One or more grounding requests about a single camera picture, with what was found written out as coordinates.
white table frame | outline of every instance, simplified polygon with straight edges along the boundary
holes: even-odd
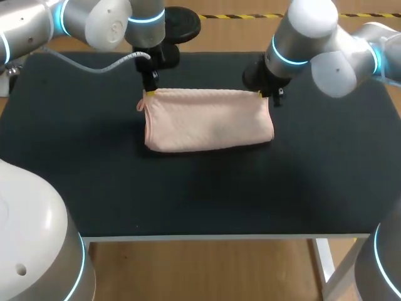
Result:
[[[288,240],[311,239],[322,287],[323,301],[336,301],[345,290],[355,282],[354,264],[357,255],[369,237],[368,234],[347,235],[161,235],[161,236],[109,236],[84,237],[86,249],[90,243],[119,242],[119,241],[180,241],[180,240]],[[329,238],[357,238],[351,250],[337,267],[331,256]],[[362,301],[357,290],[358,300]]]

yellow black tape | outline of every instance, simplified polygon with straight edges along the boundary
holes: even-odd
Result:
[[[358,14],[340,14],[341,18],[401,18],[401,13],[393,14],[373,14],[373,13],[358,13]],[[283,14],[200,14],[201,19],[260,19],[260,18],[282,18]]]

cloth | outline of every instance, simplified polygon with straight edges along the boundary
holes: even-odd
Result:
[[[145,145],[194,152],[268,142],[274,137],[267,98],[239,90],[158,89],[144,93]]]

black weight plate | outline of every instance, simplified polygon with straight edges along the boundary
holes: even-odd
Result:
[[[169,44],[182,44],[201,31],[201,19],[188,8],[171,6],[165,9],[165,39]]]

table leg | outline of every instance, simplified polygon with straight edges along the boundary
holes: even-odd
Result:
[[[83,240],[83,244],[85,245],[86,251],[89,252],[90,240],[88,240],[85,237],[83,237],[82,240]]]
[[[325,285],[335,271],[330,246],[326,238],[312,240],[315,251],[315,259],[319,269],[321,285]]]
[[[328,281],[323,283],[322,294],[324,301],[338,300],[345,290],[355,282],[354,264],[365,240],[364,238],[357,239]]]

